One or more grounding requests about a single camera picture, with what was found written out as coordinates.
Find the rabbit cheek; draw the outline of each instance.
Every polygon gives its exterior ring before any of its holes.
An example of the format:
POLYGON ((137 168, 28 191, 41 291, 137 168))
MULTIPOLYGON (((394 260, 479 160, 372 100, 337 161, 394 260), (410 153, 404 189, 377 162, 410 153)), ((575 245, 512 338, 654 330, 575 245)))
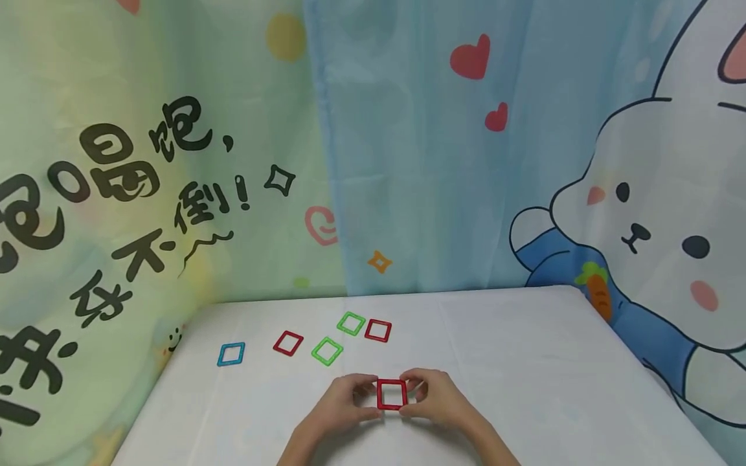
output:
POLYGON ((592 206, 593 204, 598 204, 603 201, 605 198, 606 192, 601 187, 591 186, 591 189, 588 190, 588 200, 586 203, 589 206, 592 206))
POLYGON ((712 287, 702 280, 696 280, 689 285, 689 291, 695 302, 706 311, 714 312, 718 308, 718 296, 712 287))

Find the orange star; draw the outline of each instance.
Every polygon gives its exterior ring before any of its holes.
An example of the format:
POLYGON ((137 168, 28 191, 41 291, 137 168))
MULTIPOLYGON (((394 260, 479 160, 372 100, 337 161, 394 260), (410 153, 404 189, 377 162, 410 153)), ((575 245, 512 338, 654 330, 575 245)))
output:
POLYGON ((368 264, 374 266, 379 274, 386 273, 386 269, 393 263, 393 261, 381 254, 379 250, 374 251, 373 257, 368 261, 368 264))

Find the chinese character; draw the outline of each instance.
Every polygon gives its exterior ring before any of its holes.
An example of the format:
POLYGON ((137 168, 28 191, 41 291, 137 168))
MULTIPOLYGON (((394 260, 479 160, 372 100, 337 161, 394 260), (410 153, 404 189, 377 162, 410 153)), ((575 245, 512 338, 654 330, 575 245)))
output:
MULTIPOLYGON (((225 199, 225 195, 223 194, 220 185, 218 183, 213 183, 213 189, 215 190, 215 196, 217 196, 218 202, 220 203, 218 207, 220 212, 230 212, 231 206, 228 205, 228 201, 225 199)), ((182 209, 186 210, 186 216, 190 217, 189 222, 192 225, 197 225, 203 221, 214 219, 215 216, 208 210, 209 207, 206 202, 203 202, 204 199, 207 199, 209 202, 215 201, 215 197, 213 197, 213 192, 210 190, 210 187, 203 184, 202 188, 199 189, 196 181, 188 183, 184 189, 181 190, 181 193, 179 193, 180 202, 179 204, 176 204, 174 227, 179 227, 181 232, 184 234, 187 232, 187 223, 181 215, 182 209)))
MULTIPOLYGON (((98 123, 87 127, 81 133, 80 141, 88 157, 99 165, 122 162, 134 152, 129 135, 111 123, 98 123), (115 151, 109 151, 114 147, 112 141, 119 145, 115 151)), ((102 197, 114 197, 121 202, 129 202, 138 197, 149 198, 160 188, 160 180, 155 169, 143 160, 127 162, 107 170, 91 169, 91 177, 102 197), (113 183, 118 177, 122 179, 121 184, 113 183), (147 185, 150 186, 149 190, 143 194, 147 185)))
MULTIPOLYGON (((24 327, 16 336, 9 339, 5 335, 0 336, 0 374, 5 374, 10 366, 17 359, 26 363, 26 368, 21 374, 19 385, 21 388, 28 390, 37 381, 40 373, 46 374, 49 378, 49 393, 56 394, 62 388, 62 373, 52 361, 49 360, 51 349, 57 344, 60 338, 60 332, 57 329, 52 330, 49 334, 42 332, 36 327, 24 327), (35 343, 36 348, 31 349, 26 346, 27 343, 35 343)), ((60 358, 69 358, 78 350, 78 344, 74 341, 67 343, 60 348, 57 356, 60 358)))
MULTIPOLYGON (((0 223, 10 234, 25 246, 38 251, 56 248, 65 237, 65 218, 62 209, 57 208, 54 227, 47 236, 36 236, 39 229, 40 193, 37 182, 27 174, 17 174, 0 183, 0 201, 26 189, 27 199, 17 199, 4 209, 0 207, 0 223)), ((18 251, 7 242, 0 242, 0 274, 12 271, 18 265, 18 251)))
MULTIPOLYGON (((160 257, 158 257, 152 248, 153 241, 158 239, 161 233, 163 233, 163 229, 158 228, 111 253, 112 259, 124 259, 125 257, 133 256, 130 266, 127 267, 126 277, 128 282, 132 283, 134 281, 143 262, 147 262, 157 274, 166 268, 163 261, 160 260, 160 257)), ((176 243, 173 241, 165 241, 159 245, 159 249, 162 251, 173 251, 174 248, 176 248, 176 243)))
POLYGON ((102 321, 108 321, 115 318, 125 309, 124 302, 132 297, 132 292, 120 294, 122 287, 119 285, 115 285, 114 291, 112 292, 108 292, 98 286, 98 283, 101 282, 102 276, 103 273, 100 270, 95 271, 93 278, 91 278, 83 288, 70 295, 71 300, 78 300, 78 305, 75 307, 75 315, 78 317, 87 317, 86 320, 83 321, 81 328, 88 327, 97 317, 102 321), (101 303, 92 309, 88 309, 91 292, 101 298, 101 303), (110 314, 101 312, 108 307, 112 309, 110 314))
POLYGON ((155 153, 160 154, 163 152, 163 156, 166 158, 166 162, 171 162, 174 159, 174 143, 169 142, 169 127, 166 126, 166 122, 161 122, 158 128, 153 131, 148 131, 150 140, 153 142, 153 148, 155 153))
POLYGON ((77 204, 85 201, 91 196, 91 187, 85 176, 83 176, 83 173, 78 169, 78 167, 72 165, 70 162, 60 160, 52 163, 47 169, 47 178, 49 179, 51 186, 59 192, 63 198, 70 202, 75 202, 77 204), (78 191, 69 191, 62 185, 60 182, 60 173, 63 172, 75 178, 75 181, 78 183, 78 191))
MULTIPOLYGON (((0 386, 0 394, 9 395, 12 393, 13 387, 10 385, 0 386)), ((16 405, 12 401, 0 400, 0 419, 31 427, 39 422, 40 418, 41 414, 38 411, 16 405)))
POLYGON ((213 140, 213 130, 207 130, 201 139, 196 141, 187 141, 187 137, 192 135, 194 124, 202 115, 202 106, 199 101, 191 95, 185 95, 173 101, 171 104, 163 105, 163 117, 165 121, 158 125, 158 128, 150 130, 148 135, 153 142, 155 152, 163 152, 166 162, 174 159, 174 144, 168 142, 168 129, 171 130, 176 145, 182 151, 201 151, 205 149, 213 140))

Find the star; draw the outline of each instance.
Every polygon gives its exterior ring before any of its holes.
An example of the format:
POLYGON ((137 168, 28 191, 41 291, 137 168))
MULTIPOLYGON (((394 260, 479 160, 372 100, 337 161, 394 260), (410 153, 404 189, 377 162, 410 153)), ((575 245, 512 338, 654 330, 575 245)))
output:
POLYGON ((289 171, 285 171, 281 169, 280 167, 276 166, 274 163, 272 164, 272 171, 269 173, 269 179, 266 183, 264 183, 264 187, 267 189, 275 188, 279 192, 282 193, 283 196, 287 197, 288 194, 290 194, 290 185, 292 184, 292 181, 295 179, 295 175, 290 173, 289 171), (283 184, 277 184, 275 183, 275 177, 277 174, 281 174, 285 177, 285 181, 283 184))
POLYGON ((386 269, 393 263, 394 262, 387 259, 386 256, 381 254, 379 250, 374 251, 373 257, 371 257, 368 261, 368 264, 374 266, 376 270, 378 270, 379 274, 386 273, 386 269))

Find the heart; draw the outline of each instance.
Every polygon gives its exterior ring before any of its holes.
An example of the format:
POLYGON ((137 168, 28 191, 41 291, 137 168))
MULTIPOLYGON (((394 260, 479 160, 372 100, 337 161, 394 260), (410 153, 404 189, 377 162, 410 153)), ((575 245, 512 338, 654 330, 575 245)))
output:
POLYGON ((487 72, 488 60, 489 36, 482 34, 477 45, 459 45, 451 52, 451 69, 464 78, 480 80, 487 72))
POLYGON ((496 133, 505 129, 508 124, 508 104, 501 102, 497 110, 487 113, 484 119, 484 125, 487 129, 496 133))
POLYGON ((117 0, 118 3, 125 10, 129 11, 133 15, 136 15, 140 11, 140 0, 117 0))
MULTIPOLYGON (((329 246, 333 245, 338 241, 336 236, 332 236, 331 238, 322 238, 321 235, 319 235, 319 232, 316 231, 316 228, 313 226, 313 222, 311 221, 313 218, 313 214, 320 213, 324 216, 324 220, 326 220, 327 224, 333 225, 334 224, 334 214, 331 212, 331 210, 327 209, 326 207, 322 206, 311 206, 306 210, 306 229, 308 230, 308 233, 311 234, 311 236, 316 240, 317 243, 319 243, 321 246, 329 246)), ((333 235, 336 233, 335 227, 326 227, 321 226, 319 227, 319 230, 325 234, 325 235, 333 235)))

